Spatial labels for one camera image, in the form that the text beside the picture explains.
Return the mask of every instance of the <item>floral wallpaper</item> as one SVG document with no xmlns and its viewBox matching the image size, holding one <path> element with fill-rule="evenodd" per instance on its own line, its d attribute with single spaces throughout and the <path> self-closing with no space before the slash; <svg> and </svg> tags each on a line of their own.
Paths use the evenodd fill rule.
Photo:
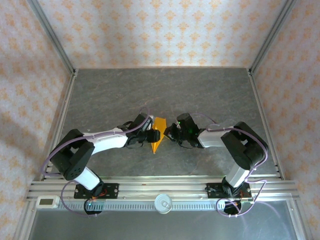
<svg viewBox="0 0 320 240">
<path fill-rule="evenodd" d="M 320 236 L 320 1 L 298 1 L 254 76 L 285 175 Z"/>
<path fill-rule="evenodd" d="M 69 79 L 25 0 L 0 2 L 0 239 L 12 239 Z"/>
<path fill-rule="evenodd" d="M 40 0 L 75 68 L 252 65 L 285 0 Z"/>
</svg>

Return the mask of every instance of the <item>metal base plate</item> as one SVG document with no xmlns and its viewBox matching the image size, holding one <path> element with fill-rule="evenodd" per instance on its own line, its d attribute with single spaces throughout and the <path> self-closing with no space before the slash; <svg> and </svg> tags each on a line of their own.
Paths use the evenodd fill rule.
<svg viewBox="0 0 320 240">
<path fill-rule="evenodd" d="M 106 190 L 106 195 L 100 196 L 99 199 L 117 199 L 119 192 L 118 183 L 105 183 L 103 189 Z M 89 190 L 81 184 L 75 186 L 74 196 L 75 199 L 89 199 L 92 197 Z"/>
<path fill-rule="evenodd" d="M 213 188 L 216 191 L 207 192 L 208 199 L 222 199 L 222 198 L 230 198 L 227 194 L 224 192 L 221 192 L 222 189 L 222 183 L 221 182 L 209 182 L 206 184 L 207 188 Z M 251 199 L 251 190 L 249 183 L 244 182 L 239 190 L 239 193 L 235 196 L 232 196 L 233 199 L 242 199 L 242 198 L 248 198 Z"/>
</svg>

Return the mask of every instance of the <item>marble surface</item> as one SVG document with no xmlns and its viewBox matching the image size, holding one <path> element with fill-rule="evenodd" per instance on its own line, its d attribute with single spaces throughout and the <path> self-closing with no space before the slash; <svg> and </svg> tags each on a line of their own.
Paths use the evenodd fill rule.
<svg viewBox="0 0 320 240">
<path fill-rule="evenodd" d="M 143 106 L 166 118 L 167 126 L 182 113 L 204 113 L 222 127 L 246 122 L 264 140 L 266 134 L 244 68 L 80 69 L 75 80 L 62 136 L 110 130 L 133 121 Z M 194 120 L 200 128 L 210 121 Z M 151 144 L 114 148 L 93 155 L 88 167 L 99 176 L 222 176 L 234 161 L 225 147 L 185 149 L 164 138 L 153 154 Z M 272 156 L 257 174 L 276 174 Z"/>
</svg>

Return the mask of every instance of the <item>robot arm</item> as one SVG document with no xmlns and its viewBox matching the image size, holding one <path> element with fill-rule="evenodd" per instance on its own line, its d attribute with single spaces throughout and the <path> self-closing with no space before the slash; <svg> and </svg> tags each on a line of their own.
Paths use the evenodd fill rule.
<svg viewBox="0 0 320 240">
<path fill-rule="evenodd" d="M 56 146 L 79 137 L 88 137 L 70 143 L 51 158 L 51 162 L 68 181 L 76 181 L 87 189 L 87 194 L 98 196 L 104 187 L 104 182 L 87 166 L 90 157 L 101 151 L 113 148 L 123 148 L 136 143 L 155 143 L 160 139 L 160 132 L 152 129 L 153 116 L 138 129 L 134 128 L 144 122 L 147 115 L 140 113 L 134 121 L 128 121 L 112 130 L 97 133 L 82 133 L 73 129 Z"/>
<path fill-rule="evenodd" d="M 246 123 L 238 122 L 225 131 L 208 131 L 198 128 L 189 113 L 177 117 L 177 123 L 168 127 L 164 135 L 171 141 L 187 141 L 194 148 L 226 147 L 235 161 L 231 171 L 222 180 L 222 189 L 226 197 L 238 194 L 240 187 L 250 170 L 265 157 L 265 151 L 250 136 L 237 131 L 244 131 L 255 137 L 268 151 L 268 145 Z"/>
</svg>

